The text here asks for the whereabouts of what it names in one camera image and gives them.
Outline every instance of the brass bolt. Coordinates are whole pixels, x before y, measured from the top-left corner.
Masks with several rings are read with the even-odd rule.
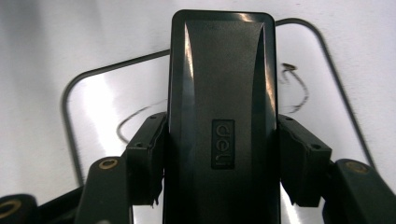
[[[8,217],[9,215],[12,215],[14,212],[18,211],[20,207],[22,206],[22,203],[20,200],[17,199],[11,199],[5,203],[0,204],[0,218],[3,217]]]
[[[118,163],[119,161],[115,159],[107,159],[99,163],[99,168],[101,168],[102,170],[108,170],[117,166]]]

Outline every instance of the metal screw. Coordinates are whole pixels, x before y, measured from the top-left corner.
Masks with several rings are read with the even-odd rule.
[[[17,199],[12,199],[5,203],[1,203],[0,218],[8,217],[9,215],[12,215],[14,212],[18,211],[18,209],[20,209],[21,206],[22,206],[21,201]]]
[[[108,170],[115,167],[118,163],[119,161],[115,159],[107,159],[99,163],[99,168],[101,168],[102,170]]]
[[[314,149],[321,149],[321,146],[318,144],[312,144],[311,147]]]
[[[143,146],[143,143],[137,142],[137,143],[135,143],[134,145],[135,145],[136,147],[142,147],[142,146]]]

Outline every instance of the black device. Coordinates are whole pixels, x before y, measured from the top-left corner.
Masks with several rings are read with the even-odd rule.
[[[166,223],[278,222],[275,77],[269,15],[174,16]]]
[[[325,223],[396,223],[379,174],[277,114],[275,23],[264,13],[179,11],[167,113],[147,118],[121,157],[95,162],[84,187],[39,207],[0,199],[0,223],[132,223],[164,178],[163,223],[279,223],[279,183]]]

